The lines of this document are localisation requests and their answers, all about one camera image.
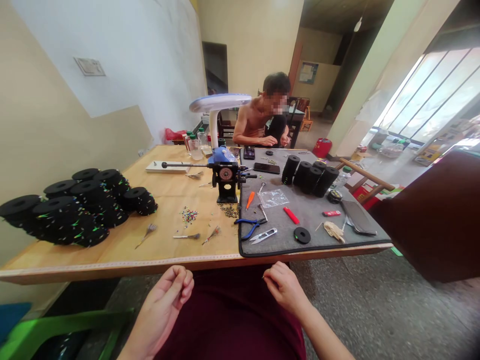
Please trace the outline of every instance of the ceiling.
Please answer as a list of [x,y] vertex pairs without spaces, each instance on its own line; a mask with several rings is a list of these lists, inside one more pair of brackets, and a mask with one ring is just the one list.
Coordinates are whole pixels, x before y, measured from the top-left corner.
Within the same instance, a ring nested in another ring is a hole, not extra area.
[[304,0],[300,26],[326,33],[351,33],[365,9],[360,30],[367,30],[382,24],[393,2],[394,0]]

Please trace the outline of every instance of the plastic bottle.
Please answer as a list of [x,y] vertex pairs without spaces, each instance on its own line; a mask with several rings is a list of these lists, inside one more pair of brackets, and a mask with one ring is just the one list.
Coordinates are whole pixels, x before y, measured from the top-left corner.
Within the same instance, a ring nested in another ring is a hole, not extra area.
[[352,175],[350,175],[350,172],[352,171],[352,168],[349,166],[344,166],[341,170],[341,173],[338,175],[336,180],[333,182],[333,184],[330,186],[330,189],[341,189],[345,186],[347,181],[350,179]]
[[196,138],[195,134],[190,135],[188,145],[190,146],[190,155],[192,159],[202,160],[204,156],[202,155],[202,149],[200,148],[200,140]]
[[209,146],[209,142],[207,140],[207,134],[203,127],[198,128],[198,132],[196,133],[196,138],[200,140],[200,147],[203,149],[204,147]]
[[185,137],[185,146],[186,146],[186,150],[188,151],[188,155],[192,155],[192,153],[190,152],[190,144],[189,144],[189,141],[190,141],[190,135],[192,135],[192,132],[191,131],[187,131],[186,132],[186,137]]

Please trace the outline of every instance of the maroon shirt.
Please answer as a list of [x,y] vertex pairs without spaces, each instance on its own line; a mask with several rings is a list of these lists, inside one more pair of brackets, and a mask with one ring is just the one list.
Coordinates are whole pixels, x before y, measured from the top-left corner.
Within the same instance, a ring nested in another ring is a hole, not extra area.
[[306,359],[300,323],[270,294],[269,266],[195,272],[195,286],[156,359]]

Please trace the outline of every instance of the scissors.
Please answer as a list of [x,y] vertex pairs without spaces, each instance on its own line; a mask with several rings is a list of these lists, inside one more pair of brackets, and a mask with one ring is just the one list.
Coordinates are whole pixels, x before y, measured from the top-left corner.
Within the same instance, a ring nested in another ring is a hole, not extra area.
[[274,227],[274,228],[271,228],[268,231],[262,232],[261,234],[255,235],[254,237],[252,237],[250,239],[250,241],[253,241],[252,245],[253,244],[258,244],[259,242],[265,240],[266,238],[271,237],[272,235],[275,235],[276,233],[277,233],[277,228]]
[[240,223],[247,223],[247,224],[253,225],[250,232],[241,238],[242,240],[248,240],[254,233],[254,230],[258,228],[261,224],[265,224],[266,222],[267,222],[267,219],[264,219],[264,218],[261,220],[238,219],[238,220],[235,220],[234,224],[236,225]]

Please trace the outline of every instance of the doorway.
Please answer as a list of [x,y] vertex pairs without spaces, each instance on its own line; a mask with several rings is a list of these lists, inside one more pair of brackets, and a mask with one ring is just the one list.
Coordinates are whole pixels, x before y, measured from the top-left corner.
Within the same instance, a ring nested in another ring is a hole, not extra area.
[[201,45],[208,95],[227,94],[229,92],[227,45],[207,41],[202,41]]

